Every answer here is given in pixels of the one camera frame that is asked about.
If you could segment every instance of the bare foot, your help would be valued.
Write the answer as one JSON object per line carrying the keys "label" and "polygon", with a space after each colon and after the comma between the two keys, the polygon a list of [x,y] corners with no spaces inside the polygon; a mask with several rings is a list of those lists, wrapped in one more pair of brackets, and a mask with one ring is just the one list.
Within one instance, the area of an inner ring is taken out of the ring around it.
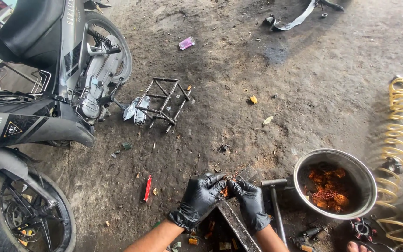
{"label": "bare foot", "polygon": [[349,242],[346,248],[347,252],[368,252],[365,246],[358,246],[355,242]]}

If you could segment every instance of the black motorcycle seat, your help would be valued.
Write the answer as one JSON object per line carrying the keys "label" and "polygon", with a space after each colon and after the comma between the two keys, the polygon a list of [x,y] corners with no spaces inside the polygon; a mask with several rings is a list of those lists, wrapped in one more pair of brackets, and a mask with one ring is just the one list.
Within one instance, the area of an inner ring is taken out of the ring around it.
{"label": "black motorcycle seat", "polygon": [[18,0],[14,12],[0,30],[0,59],[21,62],[23,54],[63,14],[64,2],[65,0]]}

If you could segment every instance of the gloved hand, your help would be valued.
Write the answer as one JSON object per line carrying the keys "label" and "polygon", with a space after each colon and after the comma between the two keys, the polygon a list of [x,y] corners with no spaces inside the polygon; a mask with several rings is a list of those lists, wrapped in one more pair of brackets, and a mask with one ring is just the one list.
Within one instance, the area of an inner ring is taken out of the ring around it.
{"label": "gloved hand", "polygon": [[239,201],[240,213],[252,234],[270,224],[270,218],[264,209],[262,190],[259,187],[241,179],[237,182],[228,180],[227,185]]}
{"label": "gloved hand", "polygon": [[169,212],[167,218],[177,226],[191,230],[199,219],[215,203],[227,182],[221,180],[224,173],[205,173],[189,180],[180,205]]}

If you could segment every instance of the yamaha sirius motorcycle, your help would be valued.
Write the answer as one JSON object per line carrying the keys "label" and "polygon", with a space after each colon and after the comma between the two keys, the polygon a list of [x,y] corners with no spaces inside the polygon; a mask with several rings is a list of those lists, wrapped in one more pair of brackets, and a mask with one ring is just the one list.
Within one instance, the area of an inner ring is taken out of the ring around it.
{"label": "yamaha sirius motorcycle", "polygon": [[71,206],[37,161],[7,146],[94,142],[132,58],[98,0],[18,0],[0,30],[0,59],[37,68],[31,92],[0,90],[0,252],[71,252]]}

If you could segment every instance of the dirty floor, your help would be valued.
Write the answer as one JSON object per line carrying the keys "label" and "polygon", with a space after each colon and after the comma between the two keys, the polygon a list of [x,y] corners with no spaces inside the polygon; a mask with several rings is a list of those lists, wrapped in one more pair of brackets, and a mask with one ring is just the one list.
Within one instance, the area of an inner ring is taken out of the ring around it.
{"label": "dirty floor", "polygon": [[[339,0],[345,12],[315,8],[290,31],[260,25],[269,14],[291,22],[308,3],[110,0],[114,8],[105,14],[133,56],[119,100],[130,102],[152,77],[168,77],[192,85],[193,101],[174,135],[163,133],[163,123],[149,129],[123,122],[112,108],[96,126],[92,148],[23,147],[44,160],[43,171],[71,202],[76,252],[122,251],[177,205],[189,177],[214,167],[234,172],[251,164],[260,179],[281,178],[298,158],[322,147],[349,152],[371,169],[380,164],[388,82],[403,76],[403,1]],[[323,13],[328,17],[321,19]],[[178,43],[189,36],[195,46],[180,51]],[[258,103],[250,104],[249,95]],[[269,116],[274,118],[263,128]],[[133,148],[113,159],[122,142]],[[222,143],[231,145],[224,154],[216,152]],[[143,203],[149,175],[159,193]],[[283,215],[288,236],[313,219],[284,209]]]}

